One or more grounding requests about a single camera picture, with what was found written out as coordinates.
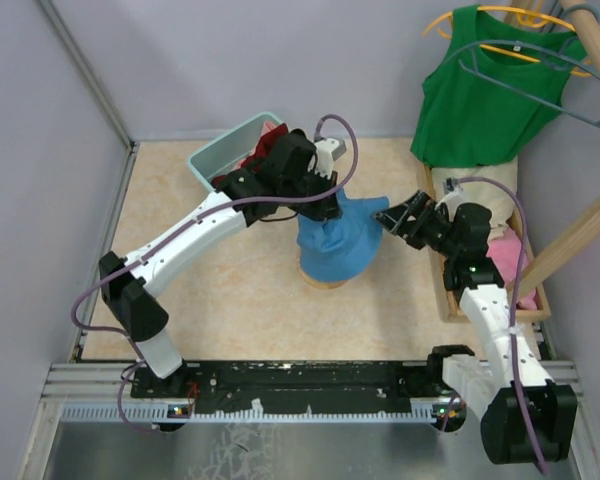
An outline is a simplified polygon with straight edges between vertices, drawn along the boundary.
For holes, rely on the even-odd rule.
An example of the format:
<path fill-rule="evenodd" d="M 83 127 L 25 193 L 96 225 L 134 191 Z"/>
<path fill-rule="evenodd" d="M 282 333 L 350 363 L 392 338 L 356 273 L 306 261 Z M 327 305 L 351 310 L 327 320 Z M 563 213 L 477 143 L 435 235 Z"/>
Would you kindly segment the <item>pink bucket hat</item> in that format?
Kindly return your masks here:
<path fill-rule="evenodd" d="M 276 128 L 277 125 L 273 122 L 265 121 L 261 129 L 261 134 L 258 143 L 245 158 L 239 160 L 234 165 L 233 170 L 242 168 L 245 165 L 248 165 L 251 161 L 259 157 L 265 156 L 271 149 L 271 143 L 273 140 L 272 133 L 276 130 Z"/>

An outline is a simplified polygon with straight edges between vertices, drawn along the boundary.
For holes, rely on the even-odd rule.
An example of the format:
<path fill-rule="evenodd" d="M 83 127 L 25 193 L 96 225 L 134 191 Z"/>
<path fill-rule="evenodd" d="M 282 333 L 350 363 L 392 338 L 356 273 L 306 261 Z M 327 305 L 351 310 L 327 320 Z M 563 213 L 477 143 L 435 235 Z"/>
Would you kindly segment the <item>light teal plastic bin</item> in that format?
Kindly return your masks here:
<path fill-rule="evenodd" d="M 191 153 L 186 165 L 201 186 L 212 192 L 211 181 L 229 172 L 250 154 L 266 124 L 278 126 L 282 123 L 272 112 L 258 113 Z"/>

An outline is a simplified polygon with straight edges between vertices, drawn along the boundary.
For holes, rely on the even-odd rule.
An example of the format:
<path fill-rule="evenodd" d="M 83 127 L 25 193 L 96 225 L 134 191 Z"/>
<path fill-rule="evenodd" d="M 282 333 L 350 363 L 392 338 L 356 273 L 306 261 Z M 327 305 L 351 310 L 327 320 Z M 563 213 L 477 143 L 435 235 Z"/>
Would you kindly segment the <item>dark red bucket hat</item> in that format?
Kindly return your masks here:
<path fill-rule="evenodd" d="M 249 154 L 236 164 L 236 169 L 249 166 L 258 158 L 266 157 L 273 148 L 277 139 L 289 132 L 287 124 L 274 124 L 270 121 L 265 121 L 258 143 L 251 149 Z"/>

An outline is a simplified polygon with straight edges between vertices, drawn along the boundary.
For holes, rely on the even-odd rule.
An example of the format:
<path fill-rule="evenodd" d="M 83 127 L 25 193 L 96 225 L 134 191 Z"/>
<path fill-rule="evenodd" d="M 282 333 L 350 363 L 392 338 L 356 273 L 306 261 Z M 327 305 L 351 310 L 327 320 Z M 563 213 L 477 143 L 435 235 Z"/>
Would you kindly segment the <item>blue bucket hat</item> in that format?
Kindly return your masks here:
<path fill-rule="evenodd" d="M 348 281 L 371 264 L 383 235 L 372 214 L 389 207 L 385 196 L 350 198 L 340 190 L 336 198 L 340 217 L 325 221 L 298 217 L 299 264 L 319 281 Z"/>

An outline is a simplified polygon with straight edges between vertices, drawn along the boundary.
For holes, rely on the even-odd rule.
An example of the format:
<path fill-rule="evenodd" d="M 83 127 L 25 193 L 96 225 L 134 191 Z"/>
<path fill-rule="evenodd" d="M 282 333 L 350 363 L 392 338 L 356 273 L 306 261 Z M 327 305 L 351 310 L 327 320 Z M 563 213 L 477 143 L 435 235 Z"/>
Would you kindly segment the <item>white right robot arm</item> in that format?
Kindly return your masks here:
<path fill-rule="evenodd" d="M 441 396 L 454 391 L 476 415 L 485 453 L 494 464 L 533 463 L 542 468 L 569 455 L 577 399 L 557 384 L 533 354 L 504 281 L 487 255 L 491 212 L 473 202 L 454 211 L 417 191 L 408 200 L 374 213 L 388 233 L 444 258 L 443 282 L 476 330 L 488 365 L 460 346 L 435 348 L 440 362 L 426 372 Z"/>

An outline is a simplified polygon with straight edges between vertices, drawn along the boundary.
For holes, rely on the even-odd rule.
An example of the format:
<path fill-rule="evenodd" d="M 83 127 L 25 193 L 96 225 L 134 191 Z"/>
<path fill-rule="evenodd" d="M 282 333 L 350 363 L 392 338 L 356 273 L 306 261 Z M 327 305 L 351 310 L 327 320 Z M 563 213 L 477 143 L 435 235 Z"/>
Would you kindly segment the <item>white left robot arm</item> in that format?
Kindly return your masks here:
<path fill-rule="evenodd" d="M 109 252 L 101 258 L 102 299 L 135 344 L 156 389 L 174 397 L 188 384 L 159 296 L 208 249 L 281 207 L 311 220 L 338 217 L 334 163 L 345 151 L 338 139 L 309 140 L 299 129 L 284 131 L 263 155 L 216 177 L 204 201 L 156 239 L 123 257 Z"/>

